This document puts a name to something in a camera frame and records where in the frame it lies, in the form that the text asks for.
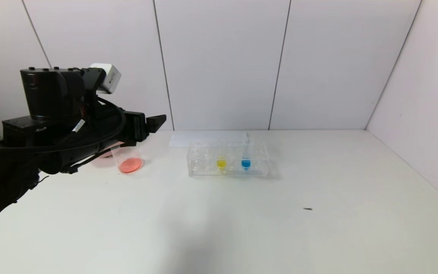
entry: yellow liquid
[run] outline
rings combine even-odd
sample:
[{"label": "yellow liquid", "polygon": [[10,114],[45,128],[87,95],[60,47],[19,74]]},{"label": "yellow liquid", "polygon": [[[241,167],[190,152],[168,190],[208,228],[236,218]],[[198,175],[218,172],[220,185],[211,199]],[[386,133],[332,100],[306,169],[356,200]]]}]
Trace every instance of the yellow liquid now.
[{"label": "yellow liquid", "polygon": [[218,167],[220,170],[224,170],[224,169],[226,168],[227,161],[226,161],[226,160],[222,160],[221,158],[218,158],[216,164],[217,164],[217,167]]}]

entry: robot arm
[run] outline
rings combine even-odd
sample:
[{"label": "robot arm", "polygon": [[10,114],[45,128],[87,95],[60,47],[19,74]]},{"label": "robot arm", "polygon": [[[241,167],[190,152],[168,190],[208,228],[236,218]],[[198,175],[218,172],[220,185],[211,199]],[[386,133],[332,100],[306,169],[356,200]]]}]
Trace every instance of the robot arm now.
[{"label": "robot arm", "polygon": [[3,121],[0,142],[0,212],[38,185],[40,170],[75,173],[116,142],[135,146],[165,123],[100,98],[121,77],[110,64],[90,68],[21,70],[30,116]]}]

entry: transparent container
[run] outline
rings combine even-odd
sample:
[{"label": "transparent container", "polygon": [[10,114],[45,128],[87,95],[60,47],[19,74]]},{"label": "transparent container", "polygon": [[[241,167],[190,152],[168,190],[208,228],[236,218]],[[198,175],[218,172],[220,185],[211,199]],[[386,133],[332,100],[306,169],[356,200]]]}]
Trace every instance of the transparent container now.
[{"label": "transparent container", "polygon": [[115,147],[111,153],[122,174],[130,174],[143,167],[144,161],[137,147]]},{"label": "transparent container", "polygon": [[189,176],[254,176],[269,172],[269,155],[264,143],[217,140],[191,143],[187,154]]}]

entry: red liquid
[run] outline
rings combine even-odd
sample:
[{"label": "red liquid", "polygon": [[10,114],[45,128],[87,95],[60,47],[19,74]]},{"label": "red liquid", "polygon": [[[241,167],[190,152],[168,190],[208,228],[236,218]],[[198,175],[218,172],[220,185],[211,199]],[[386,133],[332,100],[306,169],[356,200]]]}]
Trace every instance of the red liquid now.
[{"label": "red liquid", "polygon": [[119,165],[119,170],[122,173],[131,173],[139,170],[142,165],[143,161],[140,158],[129,158]]}]

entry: blue liquid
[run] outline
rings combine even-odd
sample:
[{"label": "blue liquid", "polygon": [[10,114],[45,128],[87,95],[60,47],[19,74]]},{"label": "blue liquid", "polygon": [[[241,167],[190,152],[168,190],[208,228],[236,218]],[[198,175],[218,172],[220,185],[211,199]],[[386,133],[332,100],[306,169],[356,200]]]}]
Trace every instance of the blue liquid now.
[{"label": "blue liquid", "polygon": [[248,170],[251,167],[251,160],[249,160],[249,158],[243,158],[243,160],[241,160],[241,166],[244,170]]}]

